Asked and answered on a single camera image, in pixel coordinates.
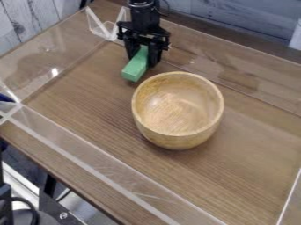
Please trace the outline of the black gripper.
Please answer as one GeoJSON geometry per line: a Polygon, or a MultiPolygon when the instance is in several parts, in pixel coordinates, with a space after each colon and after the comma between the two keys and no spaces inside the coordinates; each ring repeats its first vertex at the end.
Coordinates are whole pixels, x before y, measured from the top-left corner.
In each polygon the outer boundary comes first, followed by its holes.
{"type": "Polygon", "coordinates": [[[160,27],[160,14],[155,6],[129,7],[131,20],[119,21],[117,39],[124,42],[128,59],[147,46],[147,65],[153,68],[160,62],[161,51],[170,48],[170,32],[160,27]]]}

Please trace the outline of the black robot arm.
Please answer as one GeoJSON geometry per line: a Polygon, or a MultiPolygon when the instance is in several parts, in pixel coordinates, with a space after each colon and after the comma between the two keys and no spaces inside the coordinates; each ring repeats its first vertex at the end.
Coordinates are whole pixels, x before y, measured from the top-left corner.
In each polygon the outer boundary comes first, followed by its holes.
{"type": "Polygon", "coordinates": [[[160,0],[127,0],[131,20],[119,21],[117,39],[123,41],[128,58],[148,49],[147,65],[153,68],[160,62],[161,51],[170,48],[170,32],[160,27],[160,0]]]}

